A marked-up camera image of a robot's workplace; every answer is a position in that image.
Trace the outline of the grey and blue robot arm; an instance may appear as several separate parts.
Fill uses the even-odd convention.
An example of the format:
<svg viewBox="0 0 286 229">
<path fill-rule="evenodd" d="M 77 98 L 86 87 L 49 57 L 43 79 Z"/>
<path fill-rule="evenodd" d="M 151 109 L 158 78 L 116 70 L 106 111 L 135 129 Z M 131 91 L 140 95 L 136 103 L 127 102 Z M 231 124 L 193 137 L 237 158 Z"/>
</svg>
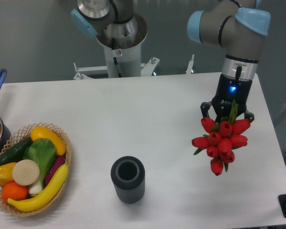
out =
<svg viewBox="0 0 286 229">
<path fill-rule="evenodd" d="M 201 44 L 225 48 L 224 64 L 214 98 L 201 104 L 203 117 L 213 108 L 216 121 L 243 115 L 253 121 L 246 101 L 268 35 L 271 16 L 257 0 L 221 0 L 210 11 L 194 12 L 188 37 Z M 103 46 L 108 76 L 151 75 L 154 65 L 141 65 L 141 44 L 147 36 L 145 20 L 133 11 L 131 0 L 80 0 L 71 11 L 77 28 Z"/>
</svg>

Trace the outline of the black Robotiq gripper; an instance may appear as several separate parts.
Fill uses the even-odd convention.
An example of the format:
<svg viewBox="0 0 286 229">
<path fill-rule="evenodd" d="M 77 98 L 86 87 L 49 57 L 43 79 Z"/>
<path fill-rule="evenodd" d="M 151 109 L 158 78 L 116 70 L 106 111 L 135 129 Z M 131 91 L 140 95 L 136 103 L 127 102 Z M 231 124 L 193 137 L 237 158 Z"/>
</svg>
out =
<svg viewBox="0 0 286 229">
<path fill-rule="evenodd" d="M 236 79 L 224 74 L 220 75 L 217 90 L 212 101 L 202 102 L 200 105 L 202 117 L 210 117 L 220 122 L 222 117 L 228 117 L 233 101 L 237 105 L 237 115 L 244 114 L 244 119 L 252 123 L 253 113 L 247 110 L 246 102 L 251 89 L 252 81 Z"/>
</svg>

